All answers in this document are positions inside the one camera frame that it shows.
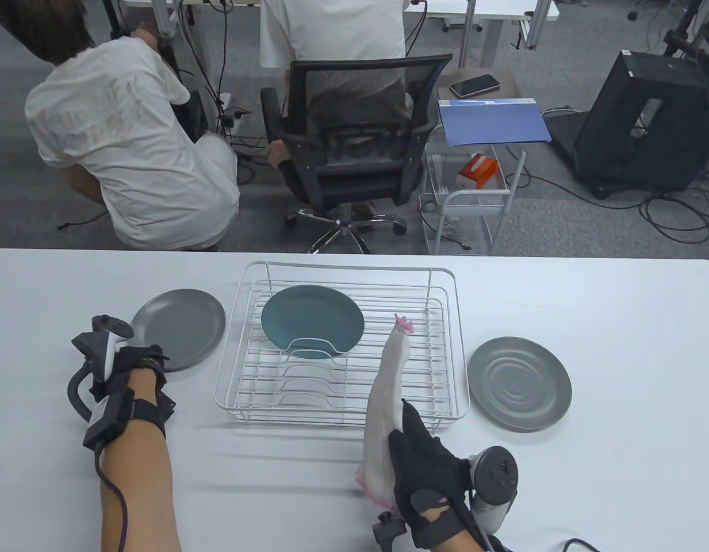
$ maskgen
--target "gray carpet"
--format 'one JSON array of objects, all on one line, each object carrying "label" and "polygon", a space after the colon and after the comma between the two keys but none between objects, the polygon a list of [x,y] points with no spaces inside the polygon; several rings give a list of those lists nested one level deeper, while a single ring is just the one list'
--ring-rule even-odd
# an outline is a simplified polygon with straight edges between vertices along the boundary
[{"label": "gray carpet", "polygon": [[[620,48],[646,50],[646,28],[659,3],[640,8],[637,21],[626,19],[630,0],[591,0],[588,7],[560,5],[561,17],[546,25],[535,52],[516,51],[517,27],[506,24],[496,65],[515,72],[523,94],[532,95],[542,108],[570,105],[588,109]],[[108,24],[99,0],[88,0],[91,33],[97,41],[108,36]],[[212,56],[212,74],[218,75],[223,38],[222,16],[202,11]],[[664,10],[651,22],[648,42],[653,47],[660,33],[677,24],[680,10]],[[408,16],[407,28],[416,22]],[[234,10],[229,18],[229,44],[224,90],[232,92],[234,103],[252,110],[241,128],[244,136],[261,136],[260,87],[282,87],[278,71],[259,66],[259,12],[254,8]],[[475,34],[472,59],[481,53],[482,35]],[[436,52],[458,53],[461,32],[441,32],[439,21],[428,19],[414,48],[417,55]],[[41,81],[49,67],[32,57],[0,28],[0,247],[55,247],[81,249],[123,249],[107,218],[82,227],[57,231],[64,221],[81,221],[100,212],[99,208],[74,194],[57,171],[41,162],[24,122],[22,108],[31,87]],[[568,189],[590,197],[577,184],[552,150],[546,145],[527,147],[527,166],[533,174],[559,182]],[[508,173],[512,160],[501,157]],[[254,180],[242,187],[239,217],[220,246],[225,251],[299,252],[323,233],[317,224],[305,223],[294,231],[284,228],[283,214],[294,207],[288,190],[269,168],[254,166]],[[247,169],[240,169],[246,177]],[[614,195],[607,205],[629,205],[643,194]],[[685,199],[709,210],[701,194],[689,192]],[[409,221],[406,236],[375,231],[366,239],[380,253],[424,253],[423,229],[416,209],[417,199],[394,208],[380,202],[383,210],[401,214]],[[699,222],[690,213],[673,205],[657,205],[653,210],[659,223],[667,226],[694,226]],[[685,234],[692,239],[703,234]],[[354,244],[338,242],[331,252],[354,252]],[[544,182],[533,181],[521,189],[506,221],[501,255],[707,258],[709,241],[683,245],[660,236],[643,221],[637,210],[603,210],[588,205]]]}]

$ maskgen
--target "blue folder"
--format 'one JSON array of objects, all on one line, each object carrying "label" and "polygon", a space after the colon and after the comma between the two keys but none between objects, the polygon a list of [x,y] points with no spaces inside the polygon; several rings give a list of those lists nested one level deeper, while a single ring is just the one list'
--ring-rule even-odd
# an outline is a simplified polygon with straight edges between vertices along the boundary
[{"label": "blue folder", "polygon": [[439,111],[452,147],[551,141],[533,98],[443,99]]}]

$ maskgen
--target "plate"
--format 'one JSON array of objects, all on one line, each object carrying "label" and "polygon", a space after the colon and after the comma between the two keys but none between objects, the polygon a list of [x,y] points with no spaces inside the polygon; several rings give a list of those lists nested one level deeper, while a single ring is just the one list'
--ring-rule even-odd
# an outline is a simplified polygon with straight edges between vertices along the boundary
[{"label": "plate", "polygon": [[354,300],[336,289],[292,286],[267,300],[262,329],[276,347],[296,357],[338,357],[362,339],[365,317]]},{"label": "plate", "polygon": [[469,360],[467,378],[480,410],[510,431],[553,426],[572,403],[572,382],[559,359],[522,337],[482,344]]},{"label": "plate", "polygon": [[173,289],[147,302],[132,320],[134,347],[158,344],[165,371],[197,365],[219,344],[226,326],[220,302],[200,289]]}]

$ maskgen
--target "white cloth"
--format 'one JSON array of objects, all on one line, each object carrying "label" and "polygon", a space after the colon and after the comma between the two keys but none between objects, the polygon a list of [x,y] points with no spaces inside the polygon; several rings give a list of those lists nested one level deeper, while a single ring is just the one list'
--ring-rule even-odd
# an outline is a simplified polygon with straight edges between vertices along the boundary
[{"label": "white cloth", "polygon": [[189,98],[157,52],[125,37],[55,67],[25,115],[45,163],[97,177],[123,242],[175,250],[214,239],[239,205],[230,145],[194,144],[175,118],[170,104]]},{"label": "white cloth", "polygon": [[408,0],[262,0],[260,65],[405,57]]},{"label": "white cloth", "polygon": [[408,336],[413,324],[396,315],[396,325],[385,342],[380,369],[367,398],[362,463],[354,476],[380,508],[398,512],[394,497],[396,474],[390,458],[389,434],[403,430],[403,368],[410,357]]}]

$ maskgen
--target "orange box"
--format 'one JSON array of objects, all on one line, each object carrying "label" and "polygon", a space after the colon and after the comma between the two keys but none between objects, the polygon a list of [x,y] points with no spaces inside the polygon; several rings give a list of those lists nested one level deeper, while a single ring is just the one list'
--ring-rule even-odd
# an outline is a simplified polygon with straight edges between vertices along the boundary
[{"label": "orange box", "polygon": [[497,173],[496,159],[478,153],[457,174],[457,184],[462,187],[473,187],[481,190]]}]

